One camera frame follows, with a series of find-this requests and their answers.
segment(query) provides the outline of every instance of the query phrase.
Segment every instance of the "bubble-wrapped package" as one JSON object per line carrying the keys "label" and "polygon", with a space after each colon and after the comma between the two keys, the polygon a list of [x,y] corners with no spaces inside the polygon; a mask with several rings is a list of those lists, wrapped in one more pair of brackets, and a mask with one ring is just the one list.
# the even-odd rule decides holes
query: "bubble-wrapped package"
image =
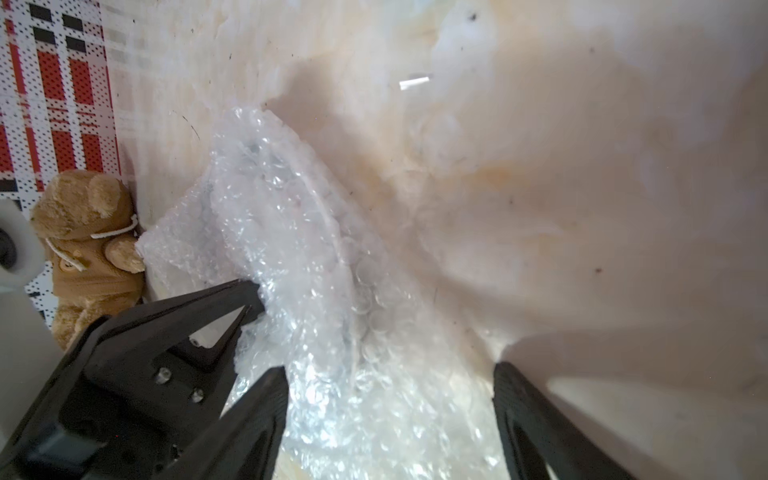
{"label": "bubble-wrapped package", "polygon": [[229,111],[219,132],[138,249],[172,294],[179,275],[260,284],[227,405],[284,365],[281,445],[312,478],[508,478],[488,386],[313,149],[270,111]]}

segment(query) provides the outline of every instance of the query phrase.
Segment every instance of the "red plaid pattern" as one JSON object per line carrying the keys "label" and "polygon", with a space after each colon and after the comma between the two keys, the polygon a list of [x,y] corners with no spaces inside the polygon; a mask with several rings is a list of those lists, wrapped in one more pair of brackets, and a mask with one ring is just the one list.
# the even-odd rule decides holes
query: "red plaid pattern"
{"label": "red plaid pattern", "polygon": [[[59,171],[120,177],[98,3],[2,0],[0,15],[0,198],[28,214]],[[50,325],[50,268],[26,290]]]}

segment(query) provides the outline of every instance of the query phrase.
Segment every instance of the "small white object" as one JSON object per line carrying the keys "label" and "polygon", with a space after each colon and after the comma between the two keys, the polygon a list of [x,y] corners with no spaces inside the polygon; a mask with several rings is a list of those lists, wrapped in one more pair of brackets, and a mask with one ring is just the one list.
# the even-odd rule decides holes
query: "small white object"
{"label": "small white object", "polygon": [[139,224],[139,217],[136,216],[136,214],[131,215],[131,225],[128,225],[125,228],[121,228],[120,230],[112,230],[109,232],[102,232],[102,233],[92,233],[91,238],[107,238],[107,237],[115,237],[117,235],[120,235],[122,233],[130,232],[136,226]]}
{"label": "small white object", "polygon": [[411,80],[403,80],[400,82],[400,90],[408,90],[409,88],[413,88],[416,85],[425,84],[428,81],[429,81],[429,76],[412,78]]}
{"label": "small white object", "polygon": [[154,382],[158,385],[165,385],[170,381],[171,372],[170,369],[167,367],[160,367],[160,369],[157,371],[157,375],[154,376]]}
{"label": "small white object", "polygon": [[23,289],[43,270],[43,246],[13,200],[0,200],[0,229],[8,234],[16,251],[12,266],[0,266],[0,293]]}
{"label": "small white object", "polygon": [[194,389],[192,390],[192,395],[190,395],[190,400],[192,400],[192,403],[200,403],[205,398],[205,392],[201,389]]}

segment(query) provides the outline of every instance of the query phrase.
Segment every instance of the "teddy bear ear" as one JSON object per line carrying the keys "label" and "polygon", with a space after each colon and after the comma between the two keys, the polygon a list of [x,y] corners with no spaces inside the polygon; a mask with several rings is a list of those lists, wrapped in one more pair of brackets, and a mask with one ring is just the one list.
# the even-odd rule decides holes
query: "teddy bear ear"
{"label": "teddy bear ear", "polygon": [[88,203],[101,218],[107,218],[118,209],[120,181],[109,175],[99,174],[88,182]]}
{"label": "teddy bear ear", "polygon": [[40,238],[61,238],[68,235],[74,223],[67,208],[45,196],[32,208],[29,221]]}

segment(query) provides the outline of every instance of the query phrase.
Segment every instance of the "teddy bear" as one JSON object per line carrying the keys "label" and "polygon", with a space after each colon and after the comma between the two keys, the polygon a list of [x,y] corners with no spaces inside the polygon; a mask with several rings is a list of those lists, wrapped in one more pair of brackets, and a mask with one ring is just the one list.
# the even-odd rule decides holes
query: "teddy bear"
{"label": "teddy bear", "polygon": [[53,265],[53,294],[59,301],[51,333],[63,350],[100,316],[136,304],[144,288],[144,262],[134,246],[131,195],[117,178],[61,172],[32,209],[30,221]]}

